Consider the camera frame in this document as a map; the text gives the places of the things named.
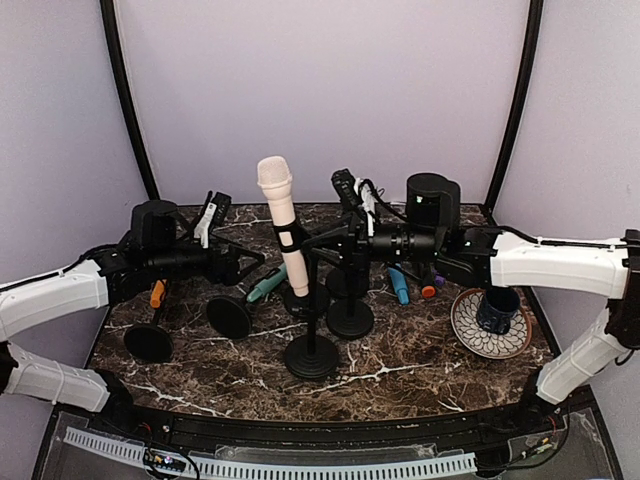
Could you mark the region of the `black microphone stand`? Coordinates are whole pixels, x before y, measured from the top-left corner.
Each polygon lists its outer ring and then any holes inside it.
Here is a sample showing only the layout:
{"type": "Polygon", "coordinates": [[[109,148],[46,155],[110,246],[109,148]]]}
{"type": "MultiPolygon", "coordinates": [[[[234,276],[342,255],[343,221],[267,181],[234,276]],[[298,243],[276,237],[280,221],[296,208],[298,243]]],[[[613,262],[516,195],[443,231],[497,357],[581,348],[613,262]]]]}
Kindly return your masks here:
{"type": "Polygon", "coordinates": [[[331,333],[345,340],[360,339],[370,333],[374,326],[374,314],[371,308],[356,297],[334,299],[326,314],[326,325],[331,333]]]}

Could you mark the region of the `purple toy microphone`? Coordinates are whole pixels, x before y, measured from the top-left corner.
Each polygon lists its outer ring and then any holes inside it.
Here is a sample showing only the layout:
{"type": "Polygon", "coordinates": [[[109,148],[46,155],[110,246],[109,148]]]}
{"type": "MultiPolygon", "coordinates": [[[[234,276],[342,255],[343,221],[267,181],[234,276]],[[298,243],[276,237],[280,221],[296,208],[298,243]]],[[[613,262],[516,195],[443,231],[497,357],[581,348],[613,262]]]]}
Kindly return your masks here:
{"type": "Polygon", "coordinates": [[[433,271],[433,276],[434,276],[435,286],[438,288],[441,288],[446,282],[445,278],[442,275],[440,275],[437,271],[433,271]]]}

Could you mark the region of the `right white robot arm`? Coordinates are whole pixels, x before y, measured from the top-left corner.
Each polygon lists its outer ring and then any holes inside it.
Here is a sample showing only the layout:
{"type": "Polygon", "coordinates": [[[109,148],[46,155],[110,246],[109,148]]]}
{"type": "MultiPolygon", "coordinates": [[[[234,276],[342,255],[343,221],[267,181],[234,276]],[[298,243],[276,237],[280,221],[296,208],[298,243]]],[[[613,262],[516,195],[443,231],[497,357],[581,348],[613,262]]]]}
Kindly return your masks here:
{"type": "Polygon", "coordinates": [[[395,223],[369,224],[348,170],[332,182],[353,208],[349,224],[315,235],[303,244],[338,265],[372,261],[426,263],[446,279],[493,294],[497,305],[512,287],[574,290],[606,297],[603,312],[570,349],[534,374],[535,395],[510,413],[521,434],[534,432],[557,405],[619,355],[639,347],[639,233],[621,238],[566,240],[532,237],[508,226],[464,227],[459,185],[434,173],[406,183],[405,211],[395,223]]]}

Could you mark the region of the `cream white toy microphone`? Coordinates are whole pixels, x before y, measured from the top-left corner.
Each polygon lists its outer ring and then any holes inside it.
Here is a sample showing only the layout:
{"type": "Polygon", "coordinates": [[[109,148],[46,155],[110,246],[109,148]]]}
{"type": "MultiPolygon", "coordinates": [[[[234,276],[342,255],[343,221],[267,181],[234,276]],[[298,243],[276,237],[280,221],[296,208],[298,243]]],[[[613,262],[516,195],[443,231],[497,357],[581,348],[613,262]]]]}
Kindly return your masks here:
{"type": "Polygon", "coordinates": [[[291,195],[293,176],[282,156],[271,156],[259,161],[257,174],[257,184],[269,206],[289,284],[296,297],[305,297],[309,293],[309,281],[301,252],[302,233],[291,195]]]}

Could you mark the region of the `stand holding cream microphone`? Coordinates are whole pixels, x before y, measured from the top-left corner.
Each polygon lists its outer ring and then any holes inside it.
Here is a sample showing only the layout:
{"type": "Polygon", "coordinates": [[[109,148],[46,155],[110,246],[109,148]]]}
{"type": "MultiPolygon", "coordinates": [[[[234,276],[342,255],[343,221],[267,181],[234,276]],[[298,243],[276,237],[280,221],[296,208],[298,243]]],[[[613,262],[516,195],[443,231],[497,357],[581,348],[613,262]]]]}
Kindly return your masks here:
{"type": "Polygon", "coordinates": [[[338,365],[339,354],[333,341],[317,335],[318,313],[316,289],[319,259],[308,257],[309,294],[311,312],[306,318],[306,334],[292,340],[284,351],[287,370],[303,380],[321,381],[332,375],[338,365]]]}

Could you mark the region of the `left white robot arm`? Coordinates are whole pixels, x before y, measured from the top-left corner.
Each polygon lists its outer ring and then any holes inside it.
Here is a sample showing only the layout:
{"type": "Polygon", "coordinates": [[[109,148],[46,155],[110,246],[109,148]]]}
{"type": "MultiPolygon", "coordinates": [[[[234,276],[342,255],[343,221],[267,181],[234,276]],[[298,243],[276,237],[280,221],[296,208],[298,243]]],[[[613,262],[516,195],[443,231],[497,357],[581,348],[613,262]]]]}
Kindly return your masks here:
{"type": "Polygon", "coordinates": [[[264,262],[261,253],[211,234],[228,211],[226,195],[211,195],[188,221],[178,206],[150,200],[135,206],[129,230],[114,244],[93,247],[72,264],[1,287],[1,391],[51,404],[101,412],[120,436],[141,427],[131,395],[105,370],[80,369],[24,350],[12,337],[69,314],[115,306],[161,280],[203,277],[233,286],[264,262]]]}

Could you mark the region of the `light blue toy microphone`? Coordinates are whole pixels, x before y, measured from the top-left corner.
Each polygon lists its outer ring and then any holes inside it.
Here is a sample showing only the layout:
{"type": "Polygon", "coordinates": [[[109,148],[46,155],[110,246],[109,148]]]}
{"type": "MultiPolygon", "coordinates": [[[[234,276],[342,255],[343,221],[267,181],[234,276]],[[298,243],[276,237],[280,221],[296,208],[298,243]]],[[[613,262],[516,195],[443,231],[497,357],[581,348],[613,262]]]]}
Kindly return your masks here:
{"type": "Polygon", "coordinates": [[[409,305],[409,287],[405,275],[396,267],[388,267],[387,270],[399,304],[403,306],[409,305]]]}

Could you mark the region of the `stand holding purple microphone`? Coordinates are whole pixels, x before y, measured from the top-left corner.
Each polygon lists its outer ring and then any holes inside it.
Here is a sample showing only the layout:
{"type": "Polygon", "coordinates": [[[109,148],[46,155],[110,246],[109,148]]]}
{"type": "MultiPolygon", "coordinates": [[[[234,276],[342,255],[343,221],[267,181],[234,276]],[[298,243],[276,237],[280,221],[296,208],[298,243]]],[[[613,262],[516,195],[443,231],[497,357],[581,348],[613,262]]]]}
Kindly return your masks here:
{"type": "MultiPolygon", "coordinates": [[[[316,310],[319,316],[328,310],[330,299],[329,290],[324,285],[319,285],[316,289],[316,310]]],[[[290,286],[284,291],[283,303],[286,311],[296,318],[306,319],[311,312],[310,295],[298,297],[290,286]]]]}

